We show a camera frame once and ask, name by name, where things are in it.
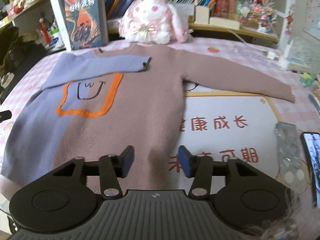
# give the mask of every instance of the stuffed toy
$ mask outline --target stuffed toy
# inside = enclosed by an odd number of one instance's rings
[[[128,41],[167,44],[187,41],[188,19],[180,18],[166,0],[135,0],[119,23],[119,34]]]

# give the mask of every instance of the plush bunny ear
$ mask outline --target plush bunny ear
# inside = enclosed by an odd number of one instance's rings
[[[185,22],[179,17],[177,10],[171,4],[168,4],[168,8],[172,15],[172,28],[174,31],[175,38],[178,42],[186,42],[189,37],[188,20]]]

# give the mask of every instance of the bed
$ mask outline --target bed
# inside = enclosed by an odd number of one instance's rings
[[[128,45],[129,43],[127,41],[113,41],[108,46],[104,47],[103,50],[122,49]],[[255,50],[241,42],[208,38],[195,38],[192,43],[174,44],[170,46],[176,49],[186,49],[199,54],[224,57],[242,65],[247,65],[260,70],[284,83],[289,84],[292,87],[292,92],[296,98],[295,104],[275,98],[269,98],[267,100],[270,107],[274,108],[276,113],[275,115],[277,115],[277,120],[295,124],[299,133],[302,133],[303,131],[320,132],[320,118],[315,107],[309,101],[308,94],[310,93],[310,89],[302,87],[299,82],[299,77],[301,75],[281,70],[275,61],[267,59],[265,56],[263,56],[263,52],[261,51],[263,47],[257,46],[259,50]],[[81,54],[85,51],[87,50],[75,51],[74,53]],[[59,52],[57,54],[47,56],[38,62],[23,77],[23,79],[12,90],[4,103],[0,106],[0,111],[10,110],[12,112],[12,118],[0,124],[0,168],[3,161],[5,144],[16,118],[22,111],[29,98],[45,82],[62,53],[63,52]],[[191,96],[199,96],[201,93],[210,92],[210,90],[196,86],[195,84],[189,84],[186,87],[186,90],[189,90],[189,95]],[[177,171],[179,169],[179,165],[177,165],[177,162],[175,162],[174,158],[175,157],[173,155],[173,160],[169,160],[168,162],[169,171],[172,171],[173,169]],[[8,199],[10,199],[12,194],[17,190],[17,188],[8,186],[8,183],[4,177],[0,178],[0,187],[1,192]]]

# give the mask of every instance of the cardboard box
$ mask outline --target cardboard box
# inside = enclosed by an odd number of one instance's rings
[[[240,22],[220,17],[210,17],[210,25],[233,30],[240,30]]]
[[[210,9],[207,6],[196,6],[196,24],[209,24]]]

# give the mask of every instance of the orange square outline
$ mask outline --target orange square outline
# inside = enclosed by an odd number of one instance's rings
[[[84,109],[68,109],[68,110],[64,111],[61,109],[61,107],[63,106],[63,104],[67,100],[69,85],[71,83],[75,82],[75,81],[70,81],[67,84],[65,84],[65,86],[63,87],[63,98],[62,98],[60,104],[56,108],[56,113],[61,117],[65,116],[65,115],[69,115],[69,114],[82,115],[83,117],[87,117],[87,118],[96,118],[96,117],[100,117],[100,116],[105,115],[110,110],[110,108],[113,104],[113,101],[115,99],[119,84],[123,78],[122,73],[111,73],[111,74],[107,74],[105,76],[108,76],[108,75],[114,75],[115,77],[112,81],[108,95],[106,96],[106,100],[99,111],[90,112],[90,111],[84,110]]]

